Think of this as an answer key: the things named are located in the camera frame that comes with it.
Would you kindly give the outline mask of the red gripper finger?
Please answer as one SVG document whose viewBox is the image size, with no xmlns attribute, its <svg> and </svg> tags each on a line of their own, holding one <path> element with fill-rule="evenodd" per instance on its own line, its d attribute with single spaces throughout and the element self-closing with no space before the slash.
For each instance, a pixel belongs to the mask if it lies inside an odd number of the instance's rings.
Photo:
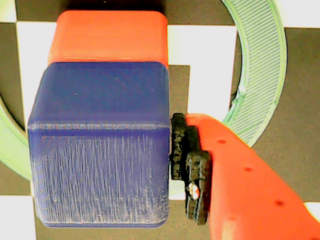
<svg viewBox="0 0 320 240">
<path fill-rule="evenodd" d="M 220 121 L 171 119 L 171 178 L 184 182 L 185 214 L 213 240 L 317 240 L 320 224 L 301 198 Z"/>
</svg>

